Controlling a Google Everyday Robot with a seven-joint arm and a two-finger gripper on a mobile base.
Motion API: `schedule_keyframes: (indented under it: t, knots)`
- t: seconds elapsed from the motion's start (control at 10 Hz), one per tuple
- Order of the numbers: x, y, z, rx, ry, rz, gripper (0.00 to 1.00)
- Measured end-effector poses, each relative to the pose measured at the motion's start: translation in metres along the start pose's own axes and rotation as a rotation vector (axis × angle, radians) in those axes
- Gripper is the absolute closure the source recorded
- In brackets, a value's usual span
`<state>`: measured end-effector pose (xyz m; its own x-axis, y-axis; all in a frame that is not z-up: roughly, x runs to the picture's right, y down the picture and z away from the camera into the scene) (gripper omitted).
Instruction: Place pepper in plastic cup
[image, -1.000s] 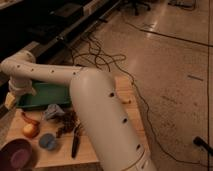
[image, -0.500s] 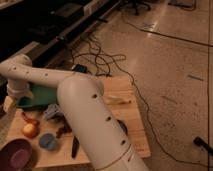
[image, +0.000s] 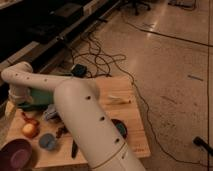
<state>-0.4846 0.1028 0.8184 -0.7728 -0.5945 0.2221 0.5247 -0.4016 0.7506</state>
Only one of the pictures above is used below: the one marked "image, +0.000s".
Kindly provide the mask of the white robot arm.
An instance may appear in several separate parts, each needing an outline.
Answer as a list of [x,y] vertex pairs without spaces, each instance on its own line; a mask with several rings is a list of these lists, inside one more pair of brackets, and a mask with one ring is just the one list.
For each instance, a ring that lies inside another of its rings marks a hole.
[[35,74],[27,62],[5,68],[1,78],[15,103],[27,99],[31,88],[53,93],[60,118],[92,171],[146,171],[101,107],[93,80]]

